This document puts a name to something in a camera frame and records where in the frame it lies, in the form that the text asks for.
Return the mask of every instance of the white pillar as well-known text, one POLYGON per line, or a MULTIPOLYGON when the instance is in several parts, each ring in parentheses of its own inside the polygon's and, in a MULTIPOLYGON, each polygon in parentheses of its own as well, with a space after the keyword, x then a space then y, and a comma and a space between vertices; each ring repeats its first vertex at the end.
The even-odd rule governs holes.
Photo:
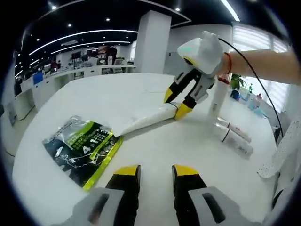
POLYGON ((150 11, 140 19, 134 64, 137 72, 163 73, 171 17, 150 11))

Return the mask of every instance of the white cloth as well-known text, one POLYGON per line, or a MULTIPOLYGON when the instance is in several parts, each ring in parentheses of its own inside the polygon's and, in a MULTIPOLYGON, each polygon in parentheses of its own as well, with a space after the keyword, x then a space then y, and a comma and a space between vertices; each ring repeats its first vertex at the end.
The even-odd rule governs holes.
POLYGON ((291 177, 297 172, 300 164, 300 153, 301 153, 301 112, 294 121, 291 122, 286 134, 281 140, 276 152, 273 156, 265 162, 259 169, 258 174, 263 178, 269 178, 280 171, 283 163, 287 157, 294 152, 297 153, 297 161, 288 162, 286 164, 293 164, 295 170, 291 177))

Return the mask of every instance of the potted plant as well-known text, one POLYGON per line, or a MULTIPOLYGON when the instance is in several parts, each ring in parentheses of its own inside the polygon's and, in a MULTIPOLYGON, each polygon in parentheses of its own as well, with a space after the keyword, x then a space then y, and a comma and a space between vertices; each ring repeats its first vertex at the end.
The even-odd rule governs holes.
POLYGON ((244 87, 246 85, 246 82, 241 78, 239 74, 232 74, 230 86, 233 90, 240 89, 240 86, 244 87))

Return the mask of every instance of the ceiling light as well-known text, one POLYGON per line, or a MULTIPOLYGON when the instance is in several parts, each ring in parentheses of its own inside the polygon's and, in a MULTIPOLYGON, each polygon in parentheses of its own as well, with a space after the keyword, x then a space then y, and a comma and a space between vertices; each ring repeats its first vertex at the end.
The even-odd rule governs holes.
POLYGON ((66 38, 69 38, 69 37, 72 37, 72 36, 75 36, 75 35, 80 35, 80 34, 87 34, 87 33, 94 33, 94 32, 131 32, 131 33, 138 33, 136 31, 129 31, 129 30, 114 30, 114 29, 107 29, 107 30, 94 30, 94 31, 88 31, 88 32, 80 32, 80 33, 75 33, 75 34, 71 34, 71 35, 67 35, 67 36, 64 36, 64 37, 61 37, 59 39, 56 39, 56 40, 53 40, 39 48, 37 48, 36 50, 34 50, 33 52, 31 52, 29 55, 32 55, 34 54, 35 52, 39 51, 41 48, 44 48, 45 46, 48 46, 56 41, 59 41, 59 40, 62 40, 62 39, 66 39, 66 38))
POLYGON ((58 51, 52 52, 51 54, 57 53, 59 51, 64 51, 66 49, 70 49, 70 48, 74 48, 74 47, 78 47, 78 46, 85 46, 85 45, 93 45, 93 44, 102 44, 102 43, 131 43, 130 41, 97 41, 97 42, 91 42, 91 43, 85 43, 85 44, 79 44, 79 45, 75 45, 75 46, 71 46, 71 47, 67 47, 67 48, 63 48, 60 49, 58 51))
POLYGON ((15 77, 17 77, 23 70, 21 70, 18 74, 15 75, 15 77))
POLYGON ((234 11, 234 9, 231 7, 231 5, 227 2, 227 0, 221 0, 221 2, 224 4, 224 6, 229 10, 229 12, 231 13, 231 15, 233 16, 233 18, 235 19, 235 21, 239 22, 239 18, 236 14, 236 12, 234 11))
POLYGON ((31 64, 29 64, 29 66, 33 65, 34 63, 36 63, 36 62, 38 62, 38 61, 39 61, 39 59, 33 61, 31 64))

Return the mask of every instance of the window blinds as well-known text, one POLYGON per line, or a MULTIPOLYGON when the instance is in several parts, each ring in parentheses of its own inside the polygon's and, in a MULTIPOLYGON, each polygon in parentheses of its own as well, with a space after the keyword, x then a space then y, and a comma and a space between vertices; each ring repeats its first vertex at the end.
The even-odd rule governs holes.
MULTIPOLYGON (((233 26, 233 46, 240 51, 249 51, 257 49, 271 49, 277 53, 286 52, 287 45, 268 32, 243 25, 233 26)), ((271 105, 260 83, 254 77, 244 79, 249 87, 252 84, 253 93, 262 94, 262 99, 271 105)), ((269 97, 278 112, 281 112, 286 103, 289 85, 269 80, 261 79, 269 97)))

